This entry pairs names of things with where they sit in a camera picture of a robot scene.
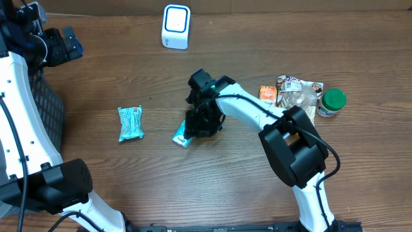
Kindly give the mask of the teal tissue pack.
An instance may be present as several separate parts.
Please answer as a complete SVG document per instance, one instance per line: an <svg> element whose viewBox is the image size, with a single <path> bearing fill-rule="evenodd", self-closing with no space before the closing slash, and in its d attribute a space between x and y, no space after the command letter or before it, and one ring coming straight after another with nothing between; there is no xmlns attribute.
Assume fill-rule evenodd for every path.
<svg viewBox="0 0 412 232"><path fill-rule="evenodd" d="M185 132L185 120L182 121L182 123L180 124L180 127L174 134L173 142L177 143L178 145L184 148L187 148L190 145L192 139L186 139L184 137L184 132Z"/></svg>

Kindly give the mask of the orange snack packet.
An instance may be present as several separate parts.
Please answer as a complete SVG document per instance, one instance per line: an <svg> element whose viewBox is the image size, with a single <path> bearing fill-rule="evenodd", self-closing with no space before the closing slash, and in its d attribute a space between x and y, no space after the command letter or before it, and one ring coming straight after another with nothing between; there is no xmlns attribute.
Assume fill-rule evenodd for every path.
<svg viewBox="0 0 412 232"><path fill-rule="evenodd" d="M277 104L277 88L275 86L260 86L259 99L269 105Z"/></svg>

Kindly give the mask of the teal snack packet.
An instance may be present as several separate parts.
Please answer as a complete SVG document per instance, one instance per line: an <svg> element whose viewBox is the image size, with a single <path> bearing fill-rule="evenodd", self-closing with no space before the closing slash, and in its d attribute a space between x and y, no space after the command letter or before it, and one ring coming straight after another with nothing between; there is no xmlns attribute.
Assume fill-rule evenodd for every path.
<svg viewBox="0 0 412 232"><path fill-rule="evenodd" d="M118 141L130 139L142 139L144 132L141 130L142 106L134 106L130 108L118 108L120 117L120 136Z"/></svg>

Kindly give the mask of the brown clear snack bag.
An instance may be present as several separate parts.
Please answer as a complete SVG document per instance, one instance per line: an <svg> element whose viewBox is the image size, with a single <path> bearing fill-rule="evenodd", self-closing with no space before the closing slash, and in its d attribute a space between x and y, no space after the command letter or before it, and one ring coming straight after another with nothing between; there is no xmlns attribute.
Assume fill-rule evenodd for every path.
<svg viewBox="0 0 412 232"><path fill-rule="evenodd" d="M315 107L324 90L322 82L304 81L290 75L277 78L277 106L289 110L302 108L315 125Z"/></svg>

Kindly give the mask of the green lid jar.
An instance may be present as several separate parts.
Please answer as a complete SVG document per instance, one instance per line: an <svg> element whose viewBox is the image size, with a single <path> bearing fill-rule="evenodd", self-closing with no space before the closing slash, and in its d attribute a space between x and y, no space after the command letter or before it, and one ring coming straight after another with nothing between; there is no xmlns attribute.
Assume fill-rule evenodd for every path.
<svg viewBox="0 0 412 232"><path fill-rule="evenodd" d="M333 117L346 105L345 93L337 88L329 89L317 100L316 112L321 117Z"/></svg>

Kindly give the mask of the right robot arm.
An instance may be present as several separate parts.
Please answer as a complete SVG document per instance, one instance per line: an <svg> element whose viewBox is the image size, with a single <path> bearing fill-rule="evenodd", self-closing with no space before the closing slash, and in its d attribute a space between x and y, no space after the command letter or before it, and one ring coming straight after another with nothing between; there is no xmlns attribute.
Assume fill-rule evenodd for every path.
<svg viewBox="0 0 412 232"><path fill-rule="evenodd" d="M245 91L230 77L213 79L200 69L188 80L192 105L185 115L184 137L211 137L234 117L258 134L270 167L293 191L299 207L301 231L336 231L324 181L325 160L334 150L320 138L305 111L269 105Z"/></svg>

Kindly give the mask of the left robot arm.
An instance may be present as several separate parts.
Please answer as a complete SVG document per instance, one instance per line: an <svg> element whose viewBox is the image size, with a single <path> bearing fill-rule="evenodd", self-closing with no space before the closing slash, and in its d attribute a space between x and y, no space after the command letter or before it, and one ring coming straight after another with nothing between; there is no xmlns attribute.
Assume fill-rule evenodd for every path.
<svg viewBox="0 0 412 232"><path fill-rule="evenodd" d="M133 231L93 190L81 159L63 161L65 111L44 69L82 56L70 27L43 29L39 3L1 2L1 215L46 211L85 231Z"/></svg>

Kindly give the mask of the white barcode scanner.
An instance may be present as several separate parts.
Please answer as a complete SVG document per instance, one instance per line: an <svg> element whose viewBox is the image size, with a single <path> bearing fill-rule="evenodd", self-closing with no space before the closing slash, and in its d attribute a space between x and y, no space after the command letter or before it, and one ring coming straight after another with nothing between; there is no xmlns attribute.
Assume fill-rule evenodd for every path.
<svg viewBox="0 0 412 232"><path fill-rule="evenodd" d="M162 22L162 44L166 48L186 50L189 46L191 10L184 5L167 5Z"/></svg>

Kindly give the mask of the grey plastic shopping basket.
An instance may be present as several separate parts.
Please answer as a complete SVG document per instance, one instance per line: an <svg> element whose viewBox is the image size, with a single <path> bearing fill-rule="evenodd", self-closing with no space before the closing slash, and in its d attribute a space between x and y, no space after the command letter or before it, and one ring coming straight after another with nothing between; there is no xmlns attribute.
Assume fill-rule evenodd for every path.
<svg viewBox="0 0 412 232"><path fill-rule="evenodd" d="M41 170L41 164L61 164L61 142L65 112L61 99L42 77L29 77L20 63L1 65L1 93L16 125L28 174ZM1 185L11 175L23 177L21 162L9 122L1 109Z"/></svg>

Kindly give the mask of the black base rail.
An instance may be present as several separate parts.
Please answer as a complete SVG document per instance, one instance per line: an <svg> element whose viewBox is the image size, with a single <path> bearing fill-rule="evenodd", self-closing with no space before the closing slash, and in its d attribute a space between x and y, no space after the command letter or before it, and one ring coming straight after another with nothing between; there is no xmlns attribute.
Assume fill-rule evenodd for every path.
<svg viewBox="0 0 412 232"><path fill-rule="evenodd" d="M361 222L333 222L332 231L363 232ZM300 222L275 222L273 225L244 225L244 226L200 226L200 227L165 227L145 226L137 227L139 232L299 232L308 231Z"/></svg>

